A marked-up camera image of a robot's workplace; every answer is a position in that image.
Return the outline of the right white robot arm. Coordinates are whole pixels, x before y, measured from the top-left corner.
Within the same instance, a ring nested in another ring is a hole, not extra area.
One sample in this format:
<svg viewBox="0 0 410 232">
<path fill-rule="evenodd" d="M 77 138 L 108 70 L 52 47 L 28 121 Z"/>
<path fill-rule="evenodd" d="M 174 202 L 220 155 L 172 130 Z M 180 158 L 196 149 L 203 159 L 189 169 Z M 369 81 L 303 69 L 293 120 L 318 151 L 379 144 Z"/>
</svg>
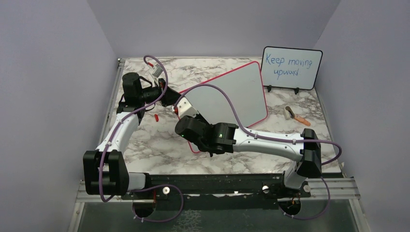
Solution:
<svg viewBox="0 0 410 232">
<path fill-rule="evenodd" d="M 177 122 L 175 132 L 211 156 L 256 152 L 290 159 L 292 164 L 279 183 L 279 191 L 286 197 L 296 193 L 307 178 L 322 176 L 321 145 L 315 141 L 317 136 L 311 129 L 301 134 L 277 134 L 242 129 L 232 123 L 209 124 L 184 116 Z"/>
</svg>

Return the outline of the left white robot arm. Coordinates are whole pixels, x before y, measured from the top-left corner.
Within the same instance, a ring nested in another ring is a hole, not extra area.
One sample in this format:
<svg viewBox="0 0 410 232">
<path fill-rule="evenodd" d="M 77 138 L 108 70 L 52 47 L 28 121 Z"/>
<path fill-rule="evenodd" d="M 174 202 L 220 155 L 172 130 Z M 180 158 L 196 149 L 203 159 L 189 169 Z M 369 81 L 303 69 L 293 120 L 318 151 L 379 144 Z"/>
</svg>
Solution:
<svg viewBox="0 0 410 232">
<path fill-rule="evenodd" d="M 166 87 L 166 81 L 158 78 L 156 84 L 142 87 L 146 79 L 138 73 L 122 77 L 123 99 L 118 104 L 114 126 L 95 150 L 83 155 L 86 193 L 89 195 L 125 195 L 133 190 L 139 198 L 147 198 L 152 192 L 149 175 L 130 173 L 123 153 L 134 131 L 141 124 L 146 108 L 160 102 L 172 106 L 180 93 Z"/>
</svg>

